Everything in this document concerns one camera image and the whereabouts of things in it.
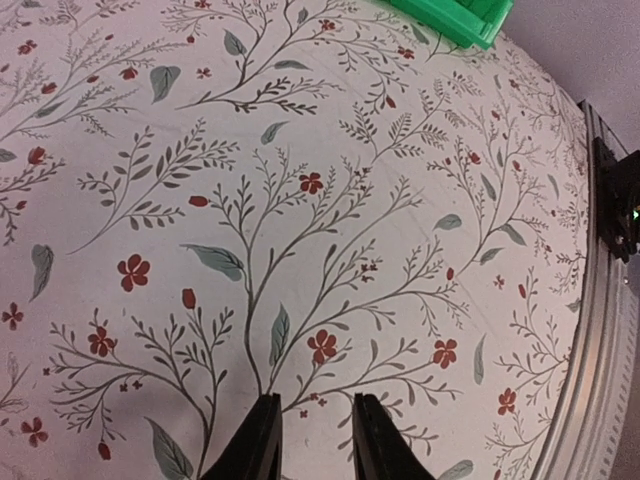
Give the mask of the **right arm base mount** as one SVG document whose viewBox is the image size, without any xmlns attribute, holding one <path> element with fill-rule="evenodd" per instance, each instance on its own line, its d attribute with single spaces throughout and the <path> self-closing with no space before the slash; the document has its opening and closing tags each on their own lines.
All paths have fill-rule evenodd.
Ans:
<svg viewBox="0 0 640 480">
<path fill-rule="evenodd" d="M 592 146 L 597 233 L 609 252 L 627 264 L 639 254 L 639 151 L 617 160 L 601 137 Z"/>
</svg>

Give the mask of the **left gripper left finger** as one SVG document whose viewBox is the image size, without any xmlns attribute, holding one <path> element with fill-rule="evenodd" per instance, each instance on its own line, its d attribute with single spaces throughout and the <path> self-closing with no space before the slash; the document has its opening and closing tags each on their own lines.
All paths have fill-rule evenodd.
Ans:
<svg viewBox="0 0 640 480">
<path fill-rule="evenodd" d="M 279 394 L 261 395 L 202 480 L 281 478 L 283 419 Z"/>
</svg>

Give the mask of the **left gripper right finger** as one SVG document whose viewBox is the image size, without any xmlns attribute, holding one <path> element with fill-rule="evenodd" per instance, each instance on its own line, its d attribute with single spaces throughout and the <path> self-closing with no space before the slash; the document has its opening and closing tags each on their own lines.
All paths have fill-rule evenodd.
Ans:
<svg viewBox="0 0 640 480">
<path fill-rule="evenodd" d="M 413 454 L 375 395 L 355 395 L 352 420 L 356 479 L 435 479 Z"/>
</svg>

